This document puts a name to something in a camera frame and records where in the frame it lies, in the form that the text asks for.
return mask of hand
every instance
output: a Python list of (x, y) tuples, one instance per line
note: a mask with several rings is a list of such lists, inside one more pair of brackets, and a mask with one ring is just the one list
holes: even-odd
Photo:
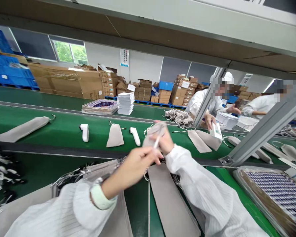
[(228, 112), (228, 113), (231, 113), (231, 114), (241, 114), (240, 109), (236, 108), (235, 106), (236, 106), (236, 105), (233, 104), (231, 107), (229, 107), (229, 108), (227, 109), (227, 112)]
[(204, 118), (205, 118), (205, 123), (206, 123), (207, 129), (208, 130), (212, 130), (213, 127), (211, 125), (211, 122), (213, 122), (214, 124), (216, 124), (215, 117), (213, 115), (211, 115), (210, 113), (206, 112), (205, 115), (204, 115)]
[(112, 199), (122, 190), (136, 184), (152, 163), (160, 165), (163, 156), (152, 147), (133, 149), (121, 166), (102, 184), (102, 191), (107, 199)]
[[(149, 137), (149, 139), (153, 139), (156, 140), (158, 137), (158, 134), (153, 134), (152, 136)], [(170, 136), (168, 127), (164, 127), (164, 135), (162, 137), (160, 137), (159, 140), (159, 146), (161, 148), (161, 151), (164, 155), (169, 154), (172, 149), (174, 148), (174, 143), (172, 141), (172, 138)]]

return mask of person's right hand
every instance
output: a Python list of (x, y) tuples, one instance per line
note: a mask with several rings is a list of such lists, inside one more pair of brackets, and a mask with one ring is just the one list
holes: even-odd
[(204, 115), (204, 118), (205, 118), (205, 123), (206, 123), (207, 129), (208, 130), (212, 130), (213, 127), (211, 125), (211, 122), (213, 122), (214, 124), (216, 124), (215, 117), (213, 115), (211, 115), (210, 113), (206, 112), (206, 114)]
[[(158, 137), (158, 134), (152, 134), (149, 139), (152, 139), (152, 140), (156, 140)], [(174, 148), (174, 143), (172, 141), (172, 138), (170, 136), (170, 133), (169, 133), (169, 130), (168, 130), (168, 126), (165, 126), (164, 127), (164, 135), (162, 137), (160, 137), (160, 140), (159, 140), (159, 146), (161, 148), (161, 151), (164, 155), (167, 155), (169, 154), (172, 149)]]

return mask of gray drawstring pouch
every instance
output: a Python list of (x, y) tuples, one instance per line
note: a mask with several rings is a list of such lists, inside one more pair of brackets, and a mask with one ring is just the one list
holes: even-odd
[(30, 206), (42, 204), (49, 201), (52, 197), (50, 185), (38, 189), (26, 196), (18, 198), (5, 204), (0, 213), (0, 237), (4, 237), (13, 222), (23, 214)]
[(155, 140), (150, 139), (149, 136), (154, 133), (158, 133), (162, 137), (164, 135), (164, 129), (162, 129), (164, 126), (167, 126), (165, 122), (158, 122), (155, 125), (153, 125), (151, 128), (149, 128), (147, 130), (147, 136), (145, 137), (145, 140), (142, 143), (142, 147), (154, 146)]
[(119, 124), (112, 123), (106, 147), (114, 147), (120, 145), (124, 145), (121, 127), (119, 126)]
[(21, 124), (5, 133), (0, 134), (0, 142), (17, 142), (21, 138), (48, 124), (48, 117), (36, 117), (24, 124)]
[(189, 130), (187, 132), (188, 137), (193, 142), (194, 146), (198, 150), (199, 153), (207, 153), (211, 152), (212, 150), (209, 148), (209, 146), (206, 145), (206, 143), (200, 138), (200, 136), (196, 133), (196, 130)]
[[(232, 136), (228, 137), (228, 141), (234, 146), (237, 146), (241, 142), (240, 139)], [(260, 157), (256, 153), (253, 153), (251, 156), (253, 156), (256, 159), (260, 159)]]
[(292, 161), (293, 159), (285, 155), (283, 152), (280, 150), (276, 149), (274, 146), (270, 145), (269, 143), (264, 143), (262, 146), (263, 149), (267, 150), (268, 152), (276, 155), (278, 158), (284, 158), (288, 161)]
[(197, 221), (182, 198), (165, 163), (148, 169), (152, 192), (166, 237), (199, 237)]
[(195, 130), (195, 132), (206, 143), (206, 145), (211, 147), (214, 151), (218, 150), (218, 148), (220, 147), (220, 145), (223, 141), (217, 137), (213, 137), (209, 133), (206, 133), (206, 132), (203, 132), (200, 130)]
[(276, 146), (276, 147), (281, 148), (282, 151), (284, 152), (284, 154), (287, 155), (291, 159), (290, 161), (295, 161), (296, 162), (296, 149), (295, 149), (295, 147), (293, 147), (291, 145), (286, 145), (286, 144), (283, 144), (283, 143), (277, 142), (277, 141), (272, 142), (273, 146), (275, 146), (274, 143), (282, 144), (281, 147), (279, 147), (279, 146)]
[[(83, 176), (83, 179), (89, 182), (94, 182), (99, 177), (108, 173), (113, 173), (117, 165), (118, 161), (112, 160), (98, 165), (89, 166), (87, 167), (88, 173)], [(116, 207), (104, 225), (99, 237), (133, 237), (124, 191), (121, 191), (118, 194)]]

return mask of instruction card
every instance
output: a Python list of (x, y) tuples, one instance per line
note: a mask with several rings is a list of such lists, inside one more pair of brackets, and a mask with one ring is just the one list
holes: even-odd
[(128, 84), (128, 87), (127, 87), (128, 90), (135, 92), (135, 88), (136, 87), (134, 85)]

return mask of stack of white boxes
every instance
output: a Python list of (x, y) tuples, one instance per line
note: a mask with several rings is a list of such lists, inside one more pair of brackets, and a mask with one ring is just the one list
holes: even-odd
[(120, 93), (117, 96), (117, 100), (119, 102), (117, 113), (123, 114), (123, 115), (130, 115), (134, 109), (134, 102), (135, 102), (134, 92)]

